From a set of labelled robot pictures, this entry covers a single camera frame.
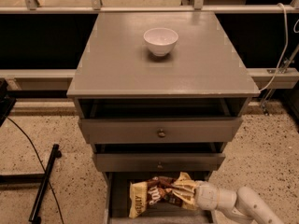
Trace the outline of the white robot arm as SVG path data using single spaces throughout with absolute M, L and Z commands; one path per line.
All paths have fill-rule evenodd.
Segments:
M 260 195 L 249 187 L 237 191 L 219 188 L 206 181 L 177 180 L 173 193 L 192 207 L 220 211 L 238 224 L 284 224 Z

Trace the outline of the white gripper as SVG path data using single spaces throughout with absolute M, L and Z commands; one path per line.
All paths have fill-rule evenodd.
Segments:
M 175 193 L 185 206 L 224 211 L 232 211 L 235 207 L 237 195 L 233 190 L 218 188 L 209 182 L 193 180 L 177 180 L 172 186 L 176 189 L 195 190 L 194 197 Z

